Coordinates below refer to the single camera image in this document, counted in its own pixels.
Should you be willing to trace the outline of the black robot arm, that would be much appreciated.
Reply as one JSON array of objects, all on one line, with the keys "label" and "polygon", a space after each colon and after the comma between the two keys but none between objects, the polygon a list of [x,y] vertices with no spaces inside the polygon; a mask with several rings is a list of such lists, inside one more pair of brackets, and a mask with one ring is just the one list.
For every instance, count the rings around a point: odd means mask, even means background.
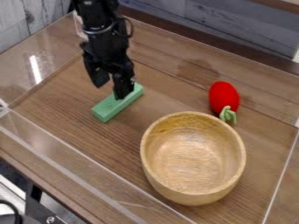
[{"label": "black robot arm", "polygon": [[83,61],[94,85],[114,81],[114,94],[123,100],[135,90],[135,64],[127,55],[132,32],[118,13],[118,0],[72,0],[88,40],[80,43]]}]

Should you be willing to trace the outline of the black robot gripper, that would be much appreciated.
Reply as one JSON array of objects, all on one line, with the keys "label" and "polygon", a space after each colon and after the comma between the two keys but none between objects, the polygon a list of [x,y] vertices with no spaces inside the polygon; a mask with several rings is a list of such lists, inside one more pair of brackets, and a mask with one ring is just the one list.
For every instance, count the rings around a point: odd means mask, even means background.
[{"label": "black robot gripper", "polygon": [[134,62],[127,55],[128,39],[126,18],[84,19],[83,31],[88,40],[80,43],[88,77],[96,88],[114,80],[114,94],[123,100],[135,90]]}]

